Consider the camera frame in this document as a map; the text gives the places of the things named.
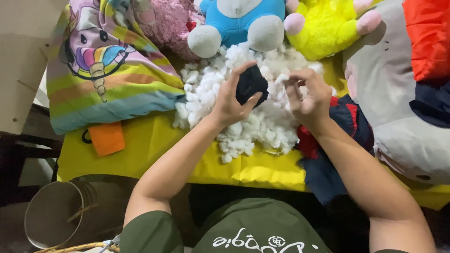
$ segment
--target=orange tag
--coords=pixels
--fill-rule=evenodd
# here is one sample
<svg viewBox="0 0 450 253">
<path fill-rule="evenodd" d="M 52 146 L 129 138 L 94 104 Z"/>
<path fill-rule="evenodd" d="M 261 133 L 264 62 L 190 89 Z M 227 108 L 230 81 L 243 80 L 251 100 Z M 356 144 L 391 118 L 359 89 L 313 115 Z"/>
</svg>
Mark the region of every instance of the orange tag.
<svg viewBox="0 0 450 253">
<path fill-rule="evenodd" d="M 125 148 L 123 140 L 122 124 L 102 123 L 88 128 L 90 139 L 97 154 L 102 157 L 107 154 L 120 151 Z"/>
</svg>

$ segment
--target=yellow plush toy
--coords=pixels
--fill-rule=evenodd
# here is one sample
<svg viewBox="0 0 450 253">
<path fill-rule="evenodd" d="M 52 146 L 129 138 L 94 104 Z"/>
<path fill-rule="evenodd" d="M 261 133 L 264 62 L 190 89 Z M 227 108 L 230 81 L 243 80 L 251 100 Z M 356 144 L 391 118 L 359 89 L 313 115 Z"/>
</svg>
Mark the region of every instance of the yellow plush toy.
<svg viewBox="0 0 450 253">
<path fill-rule="evenodd" d="M 352 45 L 380 24 L 376 10 L 364 13 L 372 0 L 288 0 L 284 21 L 289 42 L 306 59 L 316 61 Z"/>
</svg>

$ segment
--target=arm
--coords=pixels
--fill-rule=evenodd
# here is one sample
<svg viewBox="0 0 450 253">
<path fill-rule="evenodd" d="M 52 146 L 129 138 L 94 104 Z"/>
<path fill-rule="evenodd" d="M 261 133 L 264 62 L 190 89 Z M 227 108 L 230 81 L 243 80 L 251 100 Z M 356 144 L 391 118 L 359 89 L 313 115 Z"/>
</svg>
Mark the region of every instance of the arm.
<svg viewBox="0 0 450 253">
<path fill-rule="evenodd" d="M 330 119 L 331 88 L 313 70 L 291 73 L 290 78 L 286 91 L 293 114 L 310 129 L 350 196 L 370 218 L 370 251 L 435 252 L 427 222 L 411 194 Z M 298 80 L 308 87 L 309 96 L 303 100 Z"/>
<path fill-rule="evenodd" d="M 196 127 L 161 156 L 141 177 L 131 193 L 124 226 L 137 216 L 161 210 L 170 213 L 170 199 L 186 184 L 192 170 L 223 128 L 245 119 L 262 94 L 253 95 L 246 104 L 236 100 L 239 75 L 256 61 L 233 69 L 219 90 L 216 105 Z"/>
</svg>

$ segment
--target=orange fabric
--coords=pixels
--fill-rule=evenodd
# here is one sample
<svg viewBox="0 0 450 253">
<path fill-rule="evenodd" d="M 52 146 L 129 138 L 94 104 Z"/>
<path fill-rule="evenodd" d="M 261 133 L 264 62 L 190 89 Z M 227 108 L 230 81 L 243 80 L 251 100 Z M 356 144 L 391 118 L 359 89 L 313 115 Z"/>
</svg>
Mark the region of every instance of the orange fabric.
<svg viewBox="0 0 450 253">
<path fill-rule="evenodd" d="M 414 79 L 450 77 L 450 1 L 405 0 Z"/>
<path fill-rule="evenodd" d="M 103 123 L 88 128 L 92 145 L 99 157 L 125 148 L 123 140 L 122 124 L 120 121 L 114 123 Z"/>
</svg>

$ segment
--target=pink fluffy plush toy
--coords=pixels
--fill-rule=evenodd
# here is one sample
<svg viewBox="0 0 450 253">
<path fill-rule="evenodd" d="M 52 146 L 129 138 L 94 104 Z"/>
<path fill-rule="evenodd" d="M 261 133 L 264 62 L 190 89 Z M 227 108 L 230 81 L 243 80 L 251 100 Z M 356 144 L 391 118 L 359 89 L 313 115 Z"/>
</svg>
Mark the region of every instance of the pink fluffy plush toy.
<svg viewBox="0 0 450 253">
<path fill-rule="evenodd" d="M 188 35 L 205 18 L 190 0 L 133 0 L 134 15 L 144 34 L 159 49 L 168 48 L 186 61 L 199 59 L 188 46 Z"/>
</svg>

